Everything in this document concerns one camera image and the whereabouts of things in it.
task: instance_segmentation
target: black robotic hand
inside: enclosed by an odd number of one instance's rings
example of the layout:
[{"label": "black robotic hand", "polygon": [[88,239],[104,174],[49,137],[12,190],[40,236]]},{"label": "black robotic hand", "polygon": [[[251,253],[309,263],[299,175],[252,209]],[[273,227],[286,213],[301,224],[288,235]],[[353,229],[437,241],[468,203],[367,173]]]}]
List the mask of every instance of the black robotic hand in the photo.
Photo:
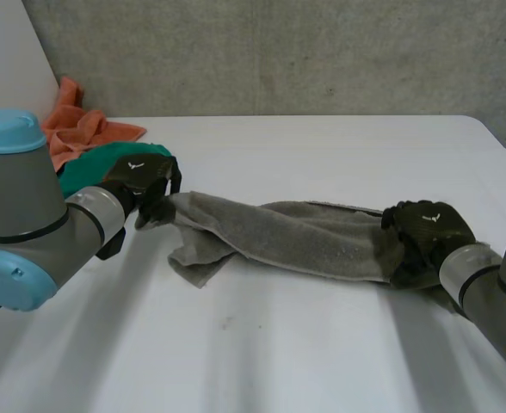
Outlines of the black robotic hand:
[{"label": "black robotic hand", "polygon": [[476,243],[469,225],[444,202],[400,202],[387,208],[381,228],[394,227],[405,247],[406,265],[426,266],[438,275],[442,262],[456,249]]},{"label": "black robotic hand", "polygon": [[118,159],[104,180],[122,182],[134,193],[139,209],[134,224],[137,229],[167,224],[175,217],[175,208],[165,196],[169,183],[171,194],[181,188],[182,175],[175,157],[127,155]]},{"label": "black robotic hand", "polygon": [[104,177],[104,181],[119,181],[126,185],[139,200],[154,182],[175,194],[181,189],[182,175],[175,157],[158,153],[136,153],[120,157]]}]

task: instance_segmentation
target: wall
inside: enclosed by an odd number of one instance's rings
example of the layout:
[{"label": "wall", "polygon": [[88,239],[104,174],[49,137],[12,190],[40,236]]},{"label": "wall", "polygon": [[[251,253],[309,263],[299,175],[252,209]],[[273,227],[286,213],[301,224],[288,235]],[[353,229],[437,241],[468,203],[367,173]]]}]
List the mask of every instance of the wall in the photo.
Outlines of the wall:
[{"label": "wall", "polygon": [[506,0],[25,0],[110,115],[467,114],[506,146]]},{"label": "wall", "polygon": [[0,0],[0,108],[46,117],[58,84],[21,0]]}]

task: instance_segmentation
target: green cloth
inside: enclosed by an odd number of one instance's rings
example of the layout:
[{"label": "green cloth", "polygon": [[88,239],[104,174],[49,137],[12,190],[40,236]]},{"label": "green cloth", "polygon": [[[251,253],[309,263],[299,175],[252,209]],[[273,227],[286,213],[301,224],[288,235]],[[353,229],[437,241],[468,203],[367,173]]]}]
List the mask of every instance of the green cloth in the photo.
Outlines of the green cloth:
[{"label": "green cloth", "polygon": [[120,157],[135,153],[160,153],[166,157],[171,156],[162,145],[113,142],[98,146],[65,165],[64,172],[59,177],[64,198],[75,194],[81,188],[102,182],[104,176]]}]

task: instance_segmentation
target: orange cloth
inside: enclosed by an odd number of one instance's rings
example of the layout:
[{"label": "orange cloth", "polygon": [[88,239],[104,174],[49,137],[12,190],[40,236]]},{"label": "orange cloth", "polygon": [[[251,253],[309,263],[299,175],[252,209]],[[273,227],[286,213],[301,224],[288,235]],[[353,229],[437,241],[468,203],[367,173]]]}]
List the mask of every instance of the orange cloth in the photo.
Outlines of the orange cloth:
[{"label": "orange cloth", "polygon": [[134,142],[146,132],[143,127],[108,122],[100,110],[85,112],[82,100],[83,88],[62,77],[54,110],[41,125],[57,172],[84,151],[115,141]]}]

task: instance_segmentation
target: white table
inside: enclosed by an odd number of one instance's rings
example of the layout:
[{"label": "white table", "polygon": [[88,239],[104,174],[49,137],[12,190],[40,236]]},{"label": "white table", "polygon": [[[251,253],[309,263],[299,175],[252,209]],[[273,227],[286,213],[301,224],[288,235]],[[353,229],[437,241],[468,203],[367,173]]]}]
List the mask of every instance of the white table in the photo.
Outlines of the white table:
[{"label": "white table", "polygon": [[[182,190],[261,204],[452,203],[506,246],[506,150],[461,116],[132,118]],[[235,259],[201,290],[164,227],[38,311],[0,311],[0,412],[506,412],[506,365],[420,293]]]}]

